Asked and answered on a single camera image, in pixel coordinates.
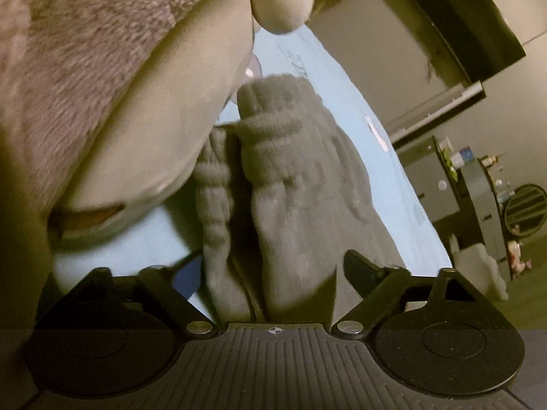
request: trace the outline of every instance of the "circular pad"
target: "circular pad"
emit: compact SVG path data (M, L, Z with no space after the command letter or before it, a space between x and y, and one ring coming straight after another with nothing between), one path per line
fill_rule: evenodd
M46 316L28 341L25 359L40 388L99 397L151 381L175 349L172 331L157 317L88 301Z
M501 315L476 305L443 301L392 317L374 340L379 360L428 394L463 397L505 386L522 365L524 344Z

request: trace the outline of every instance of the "dresser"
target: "dresser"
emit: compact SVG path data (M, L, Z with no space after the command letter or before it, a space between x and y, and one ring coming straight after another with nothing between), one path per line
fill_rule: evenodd
M497 263L502 278L511 280L501 211L494 187L479 160L458 171L458 181L448 168L434 137L399 154L406 175L429 220L450 253L450 236L461 249L483 243Z

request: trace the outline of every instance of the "light blue bedsheet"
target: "light blue bedsheet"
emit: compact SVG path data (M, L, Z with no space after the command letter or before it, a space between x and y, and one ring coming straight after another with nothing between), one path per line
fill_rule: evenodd
M415 275L436 276L440 268L449 267L449 257L406 178L384 128L312 32L303 27L279 37L261 30L256 35L254 51L264 75L305 76L323 98L366 165L374 207L407 268ZM238 118L237 107L230 102L219 121ZM382 139L387 151L382 148ZM114 275L132 275L149 265L174 264L198 249L201 231L193 197L193 187L185 186L111 241L86 250L58 253L54 273L61 289L68 291L95 267L108 266Z

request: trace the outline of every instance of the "black plastic device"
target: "black plastic device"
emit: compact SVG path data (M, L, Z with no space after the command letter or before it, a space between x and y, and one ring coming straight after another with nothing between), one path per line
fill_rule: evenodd
M324 328L218 327L177 291L183 269L93 270L26 346L40 392L25 408L527 408L508 390L524 358L520 335L454 270L416 277L349 251L344 275L363 301Z

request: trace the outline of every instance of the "gray sock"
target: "gray sock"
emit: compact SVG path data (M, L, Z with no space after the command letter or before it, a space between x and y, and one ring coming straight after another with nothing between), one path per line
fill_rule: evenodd
M262 258L240 155L230 127L214 128L194 170L206 284L223 323L265 320Z
M343 275L347 250L403 265L372 206L365 166L305 79L247 83L238 106L267 312L330 325L360 301Z

